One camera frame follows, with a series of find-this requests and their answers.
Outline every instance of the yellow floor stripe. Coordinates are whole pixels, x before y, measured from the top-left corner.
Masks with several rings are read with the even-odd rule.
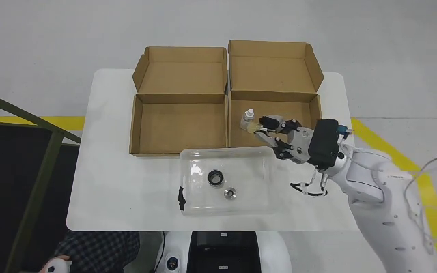
[[[64,130],[82,130],[85,122],[85,117],[41,117],[42,119],[63,128]],[[32,124],[19,117],[0,117],[0,123],[11,124]],[[388,153],[393,162],[403,170],[418,171],[420,167],[416,165],[409,158],[404,156],[396,148],[386,142],[383,138],[371,131],[366,125],[359,120],[352,118],[352,127],[354,134],[360,137],[373,149],[379,149]],[[437,207],[437,196],[432,185],[431,177],[429,175],[422,175],[418,180],[419,192],[422,203],[426,206]],[[425,209],[431,232],[434,237],[437,237],[437,211],[433,209]]]
[[[64,130],[83,130],[85,117],[41,117]],[[6,124],[33,124],[21,117],[0,117],[0,123]]]
[[[356,136],[360,137],[373,149],[379,149],[380,151],[388,153],[393,159],[393,162],[400,169],[405,171],[420,170],[420,166],[416,165],[413,161],[404,156],[401,152],[371,131],[359,120],[352,118],[352,127]],[[431,177],[428,174],[421,175],[417,179],[417,185],[419,186],[419,193],[422,199],[422,204],[425,207],[425,213],[431,228],[432,236],[437,237],[437,211],[432,208],[426,208],[427,206],[437,207],[437,196],[431,181]]]

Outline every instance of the small white bottle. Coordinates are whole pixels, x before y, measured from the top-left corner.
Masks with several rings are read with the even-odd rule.
[[[247,125],[249,124],[249,122],[253,121],[254,117],[255,112],[252,108],[244,112],[243,116],[241,117],[240,128],[243,130],[247,130]]]

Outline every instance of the plaid shirt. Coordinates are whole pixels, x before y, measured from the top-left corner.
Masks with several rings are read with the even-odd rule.
[[[138,232],[68,231],[53,256],[70,256],[70,273],[118,273],[137,257],[139,247]]]

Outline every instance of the open cardboard box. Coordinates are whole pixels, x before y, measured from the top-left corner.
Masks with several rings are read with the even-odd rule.
[[[131,154],[227,147],[225,48],[147,47],[132,77]]]
[[[228,146],[266,145],[240,128],[241,117],[250,108],[255,111],[255,121],[264,115],[281,115],[315,128],[322,115],[317,90],[323,73],[310,44],[231,40],[228,51]]]

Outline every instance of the floor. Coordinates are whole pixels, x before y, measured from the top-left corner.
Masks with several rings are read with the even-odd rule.
[[[422,165],[437,154],[436,13],[435,0],[6,0],[0,98],[36,115],[83,116],[93,73],[133,68],[146,46],[306,41],[323,71],[343,75],[351,116]],[[359,233],[284,236],[296,272],[382,272]]]

